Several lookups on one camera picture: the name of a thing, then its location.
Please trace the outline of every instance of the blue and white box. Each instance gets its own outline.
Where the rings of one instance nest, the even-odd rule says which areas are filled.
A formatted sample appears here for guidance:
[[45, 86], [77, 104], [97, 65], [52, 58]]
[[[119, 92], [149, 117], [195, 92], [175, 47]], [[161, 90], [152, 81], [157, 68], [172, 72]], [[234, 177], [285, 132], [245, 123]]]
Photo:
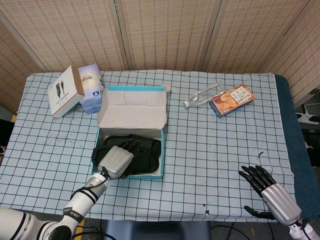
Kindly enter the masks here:
[[104, 85], [97, 64], [79, 67], [84, 98], [80, 101], [87, 114], [98, 112], [101, 108]]
[[105, 138], [135, 134], [161, 141], [159, 168], [147, 174], [129, 176], [133, 179], [158, 179], [164, 175], [167, 93], [164, 86], [108, 86], [102, 95], [97, 116]]

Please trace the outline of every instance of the orange food box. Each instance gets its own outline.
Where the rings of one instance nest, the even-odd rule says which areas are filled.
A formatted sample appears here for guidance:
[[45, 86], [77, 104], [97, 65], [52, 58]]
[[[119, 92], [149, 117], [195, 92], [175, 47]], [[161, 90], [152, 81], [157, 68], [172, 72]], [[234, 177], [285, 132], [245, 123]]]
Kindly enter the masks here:
[[255, 95], [245, 85], [241, 84], [235, 88], [225, 91], [217, 96], [214, 96], [209, 102], [209, 105], [218, 116], [222, 116], [241, 108], [255, 99]]

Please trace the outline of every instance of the table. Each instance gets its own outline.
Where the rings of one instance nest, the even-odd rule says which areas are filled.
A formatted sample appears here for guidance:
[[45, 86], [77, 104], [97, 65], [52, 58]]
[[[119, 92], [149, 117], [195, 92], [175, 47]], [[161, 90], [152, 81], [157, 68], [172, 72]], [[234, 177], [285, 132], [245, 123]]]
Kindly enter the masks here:
[[[244, 205], [266, 206], [239, 177], [241, 165], [264, 166], [292, 197], [291, 172], [275, 77], [171, 70], [105, 71], [107, 85], [171, 84], [165, 127], [163, 181], [114, 180], [87, 217], [137, 221], [263, 221]], [[62, 214], [72, 192], [91, 176], [97, 114], [81, 105], [63, 118], [50, 115], [46, 89], [60, 73], [28, 77], [8, 150], [0, 167], [1, 206]], [[256, 99], [227, 117], [207, 105], [185, 109], [182, 101], [211, 83], [227, 89], [246, 84]]]

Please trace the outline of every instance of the plastic water bottle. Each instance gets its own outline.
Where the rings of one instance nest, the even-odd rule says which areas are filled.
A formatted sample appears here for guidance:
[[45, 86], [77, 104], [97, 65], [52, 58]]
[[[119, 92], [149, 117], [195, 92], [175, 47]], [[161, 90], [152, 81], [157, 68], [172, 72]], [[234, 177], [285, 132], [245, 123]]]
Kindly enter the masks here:
[[188, 107], [197, 107], [201, 104], [209, 102], [214, 96], [222, 94], [226, 91], [223, 84], [211, 84], [208, 88], [203, 89], [195, 94], [193, 94], [188, 101], [184, 101], [183, 105]]

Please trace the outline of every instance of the woven wall panel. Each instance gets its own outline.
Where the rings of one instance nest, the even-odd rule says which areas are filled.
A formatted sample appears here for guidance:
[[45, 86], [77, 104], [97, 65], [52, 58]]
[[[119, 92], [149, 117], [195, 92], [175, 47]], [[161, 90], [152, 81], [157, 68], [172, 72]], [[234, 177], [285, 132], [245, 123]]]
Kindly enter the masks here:
[[263, 68], [287, 78], [294, 103], [320, 84], [320, 1], [308, 5]]
[[212, 30], [212, 12], [219, 2], [122, 0], [133, 69], [199, 70], [205, 37]]
[[0, 21], [0, 103], [15, 112], [27, 77], [41, 72], [26, 50]]
[[0, 0], [0, 8], [50, 72], [124, 69], [107, 0]]
[[256, 73], [307, 0], [227, 0], [203, 71]]

